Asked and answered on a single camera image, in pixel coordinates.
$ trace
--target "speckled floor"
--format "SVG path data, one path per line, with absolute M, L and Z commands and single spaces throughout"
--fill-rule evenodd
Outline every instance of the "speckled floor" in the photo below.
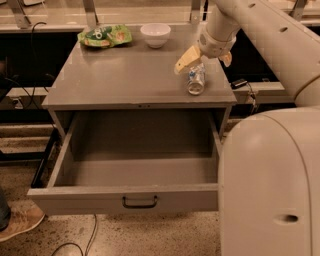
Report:
M 15 143 L 28 150 L 41 149 L 46 143 L 43 137 L 23 139 L 23 143 L 3 137 L 0 136 L 3 151 L 12 151 L 10 147 Z M 27 198 L 27 191 L 37 166 L 38 162 L 32 161 L 0 163 L 0 182 L 11 207 L 27 209 L 34 204 Z M 220 256 L 217 212 L 97 215 L 97 224 L 88 254 L 91 256 Z M 78 244 L 85 252 L 93 229 L 93 215 L 46 216 L 35 229 L 0 243 L 0 255 L 47 256 L 61 244 L 69 242 Z M 77 256 L 81 253 L 76 246 L 68 245 L 55 255 Z

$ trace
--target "black handle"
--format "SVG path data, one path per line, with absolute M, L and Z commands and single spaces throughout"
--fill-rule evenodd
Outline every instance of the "black handle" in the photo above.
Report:
M 127 209 L 151 209 L 157 206 L 158 203 L 158 197 L 154 196 L 153 197 L 153 203 L 149 205 L 128 205 L 127 204 L 127 198 L 124 196 L 122 197 L 122 205 L 124 208 Z

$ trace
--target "green chip bag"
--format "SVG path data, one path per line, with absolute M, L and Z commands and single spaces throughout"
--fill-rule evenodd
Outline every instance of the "green chip bag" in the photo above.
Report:
M 78 41 L 86 46 L 111 48 L 132 41 L 130 30 L 125 25 L 96 28 L 78 34 Z

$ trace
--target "shoe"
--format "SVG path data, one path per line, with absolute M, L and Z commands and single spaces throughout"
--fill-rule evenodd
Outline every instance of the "shoe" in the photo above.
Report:
M 44 216 L 45 214 L 38 207 L 25 212 L 12 211 L 8 227 L 0 232 L 0 242 L 34 229 L 41 223 Z

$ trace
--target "pant leg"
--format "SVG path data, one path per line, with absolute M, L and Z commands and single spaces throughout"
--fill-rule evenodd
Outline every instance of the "pant leg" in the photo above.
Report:
M 11 210 L 0 186 L 0 231 L 5 229 L 10 220 Z

